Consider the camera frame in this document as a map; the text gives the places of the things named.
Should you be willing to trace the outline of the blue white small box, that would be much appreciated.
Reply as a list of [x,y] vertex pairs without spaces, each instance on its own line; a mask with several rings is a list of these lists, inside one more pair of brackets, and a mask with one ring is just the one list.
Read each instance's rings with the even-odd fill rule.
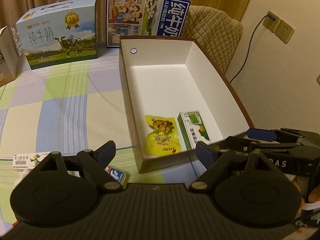
[[105,171],[117,182],[121,183],[121,185],[124,185],[126,183],[126,173],[117,169],[117,168],[114,168],[114,167],[110,167],[110,166],[107,166],[105,168]]

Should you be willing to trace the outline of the yellow snack packet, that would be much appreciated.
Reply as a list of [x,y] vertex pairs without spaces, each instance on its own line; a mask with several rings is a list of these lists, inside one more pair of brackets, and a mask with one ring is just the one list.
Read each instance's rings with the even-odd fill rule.
[[182,151],[174,118],[146,115],[145,120],[152,129],[152,132],[146,137],[145,149],[147,154],[164,157]]

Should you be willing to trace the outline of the checked bed sheet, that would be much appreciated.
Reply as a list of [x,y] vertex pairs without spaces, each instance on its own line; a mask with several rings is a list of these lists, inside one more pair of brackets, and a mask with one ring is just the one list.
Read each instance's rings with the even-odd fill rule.
[[198,162],[139,174],[124,108],[119,50],[99,43],[93,60],[31,70],[25,57],[15,81],[1,88],[1,233],[15,223],[10,195],[21,170],[15,154],[59,151],[75,155],[109,140],[117,153],[110,167],[126,183],[185,183],[203,171]]

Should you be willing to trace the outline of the brown cardboard box white inside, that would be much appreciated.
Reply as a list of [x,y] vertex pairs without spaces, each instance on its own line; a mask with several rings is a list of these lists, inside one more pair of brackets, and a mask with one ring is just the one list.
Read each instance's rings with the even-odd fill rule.
[[210,142],[235,136],[253,122],[237,93],[200,44],[191,38],[123,36],[119,71],[139,173],[187,163],[193,150],[157,157],[146,152],[147,115],[177,118],[199,111]]

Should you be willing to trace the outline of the beige quilted chair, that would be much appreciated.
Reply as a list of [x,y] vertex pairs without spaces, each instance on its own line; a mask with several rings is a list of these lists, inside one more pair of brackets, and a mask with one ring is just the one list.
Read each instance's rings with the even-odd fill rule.
[[189,7],[182,37],[199,42],[225,73],[242,36],[242,24],[222,10],[201,5]]

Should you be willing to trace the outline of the light blue milk carton box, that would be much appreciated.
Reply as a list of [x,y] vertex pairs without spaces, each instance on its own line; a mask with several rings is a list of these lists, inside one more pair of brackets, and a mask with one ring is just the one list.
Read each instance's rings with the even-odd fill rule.
[[16,28],[32,70],[95,59],[97,0],[67,0],[27,11]]

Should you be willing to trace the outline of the white box at left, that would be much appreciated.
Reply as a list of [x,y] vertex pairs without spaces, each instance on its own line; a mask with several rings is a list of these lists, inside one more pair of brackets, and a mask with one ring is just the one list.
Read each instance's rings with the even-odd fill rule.
[[21,70],[21,57],[18,56],[12,41],[8,26],[1,29],[1,78],[0,86],[3,87],[18,77]]

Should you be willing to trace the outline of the dark blue milk carton box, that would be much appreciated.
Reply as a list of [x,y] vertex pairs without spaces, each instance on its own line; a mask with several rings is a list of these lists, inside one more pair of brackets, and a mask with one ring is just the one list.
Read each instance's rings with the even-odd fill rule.
[[189,0],[106,0],[106,46],[118,48],[121,36],[179,37]]

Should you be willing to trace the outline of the empty wall socket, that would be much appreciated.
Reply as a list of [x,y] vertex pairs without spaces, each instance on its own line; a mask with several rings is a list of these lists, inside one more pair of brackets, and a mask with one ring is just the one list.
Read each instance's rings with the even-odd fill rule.
[[284,20],[280,20],[276,28],[275,35],[282,42],[287,44],[294,32],[295,30],[288,23],[286,23]]

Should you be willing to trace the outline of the wall socket with plug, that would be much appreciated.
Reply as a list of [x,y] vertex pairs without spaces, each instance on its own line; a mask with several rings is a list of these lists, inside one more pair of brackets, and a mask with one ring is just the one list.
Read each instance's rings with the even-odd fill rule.
[[275,33],[276,28],[280,23],[280,18],[272,12],[268,12],[263,21],[263,26],[272,33]]

